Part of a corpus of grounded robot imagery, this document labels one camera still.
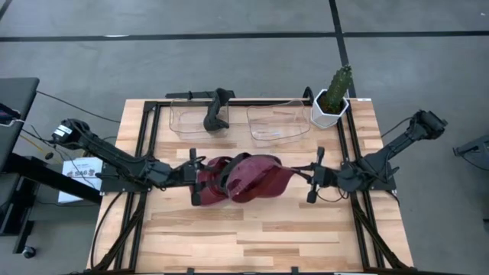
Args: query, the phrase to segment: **clear plastic container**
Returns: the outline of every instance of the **clear plastic container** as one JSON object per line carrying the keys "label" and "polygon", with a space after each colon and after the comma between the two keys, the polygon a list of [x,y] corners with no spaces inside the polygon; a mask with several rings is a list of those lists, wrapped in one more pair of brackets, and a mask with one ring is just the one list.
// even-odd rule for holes
{"label": "clear plastic container", "polygon": [[[228,129],[206,131],[204,118],[211,99],[175,99],[170,103],[170,129],[181,139],[223,138]],[[229,123],[228,105],[219,109],[217,118]]]}
{"label": "clear plastic container", "polygon": [[300,100],[272,106],[251,106],[246,115],[251,136],[258,147],[299,141],[311,128],[310,108]]}

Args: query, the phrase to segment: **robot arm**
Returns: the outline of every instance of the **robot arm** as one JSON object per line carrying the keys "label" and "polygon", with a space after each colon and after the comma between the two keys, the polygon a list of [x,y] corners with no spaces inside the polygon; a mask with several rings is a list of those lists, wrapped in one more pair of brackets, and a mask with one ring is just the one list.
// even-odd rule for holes
{"label": "robot arm", "polygon": [[341,170],[321,166],[324,148],[318,149],[318,161],[309,168],[314,171],[309,183],[312,185],[307,202],[316,201],[317,187],[339,186],[344,191],[365,191],[372,186],[376,189],[395,189],[389,181],[397,169],[392,169],[389,160],[415,141],[438,138],[445,131],[447,122],[432,112],[418,111],[410,119],[410,125],[404,133],[395,138],[377,153],[368,154],[358,160],[343,163]]}
{"label": "robot arm", "polygon": [[120,176],[135,184],[147,187],[155,186],[163,189],[167,187],[192,186],[196,183],[194,154],[191,160],[182,166],[172,169],[167,163],[160,162],[151,155],[133,157],[118,149],[107,141],[102,140],[90,131],[87,123],[77,119],[65,119],[52,134],[54,144],[66,149],[83,149],[104,162],[114,166]]}

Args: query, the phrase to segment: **dark red cloth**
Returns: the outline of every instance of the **dark red cloth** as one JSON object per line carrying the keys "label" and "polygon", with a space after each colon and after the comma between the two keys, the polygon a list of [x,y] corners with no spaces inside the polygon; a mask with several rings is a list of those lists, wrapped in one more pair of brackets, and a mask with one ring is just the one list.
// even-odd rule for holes
{"label": "dark red cloth", "polygon": [[294,174],[290,168],[282,167],[280,160],[274,156],[239,156],[244,159],[231,169],[229,175],[222,175],[222,171],[231,162],[230,157],[212,159],[207,164],[211,170],[199,172],[198,181],[206,182],[206,187],[200,193],[202,205],[211,205],[227,198],[244,203],[257,197],[279,196]]}

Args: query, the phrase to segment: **potted plant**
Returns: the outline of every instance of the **potted plant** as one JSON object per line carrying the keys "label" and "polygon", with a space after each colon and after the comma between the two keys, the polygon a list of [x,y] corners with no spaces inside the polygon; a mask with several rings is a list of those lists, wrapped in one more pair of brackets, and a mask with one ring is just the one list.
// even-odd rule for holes
{"label": "potted plant", "polygon": [[333,76],[328,89],[322,89],[314,98],[311,121],[321,129],[333,126],[349,107],[345,93],[351,85],[351,67],[343,66]]}

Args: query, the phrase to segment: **wooden table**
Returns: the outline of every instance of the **wooden table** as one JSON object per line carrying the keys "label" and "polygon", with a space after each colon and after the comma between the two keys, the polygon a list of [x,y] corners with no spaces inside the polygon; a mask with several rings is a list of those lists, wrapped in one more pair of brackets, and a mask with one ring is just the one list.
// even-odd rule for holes
{"label": "wooden table", "polygon": [[[130,154],[136,148],[143,104],[144,100],[140,99],[125,103],[115,145]],[[362,154],[382,148],[372,102],[353,99],[351,107]],[[155,157],[172,167],[188,160],[191,147],[197,148],[198,156],[208,159],[233,157],[245,151],[273,154],[291,167],[315,161],[317,147],[323,146],[326,149],[323,165],[338,169],[342,161],[337,127],[319,130],[311,125],[301,141],[256,148],[251,141],[246,107],[230,107],[231,127],[227,137],[194,141],[181,141],[169,129],[170,108],[163,108],[161,112]],[[147,139],[151,121],[150,116]],[[346,118],[344,125],[349,154],[354,157]],[[331,203],[318,199],[312,205],[306,202],[308,191],[309,185],[294,176],[285,193],[274,199],[193,207],[187,188],[166,192],[154,189],[147,197],[136,271],[184,272],[187,267],[194,267],[197,272],[287,272],[292,266],[301,271],[362,270],[350,201]],[[323,189],[320,194],[330,200],[339,197],[335,188]],[[99,219],[114,196],[104,197]],[[96,244],[96,263],[118,237],[125,197],[123,194],[119,198],[102,225]],[[412,265],[396,201],[380,191],[371,192],[371,198],[379,233],[405,264]],[[365,237],[374,266],[373,247],[367,232]],[[126,244],[123,267],[128,265],[131,243],[132,236]]]}

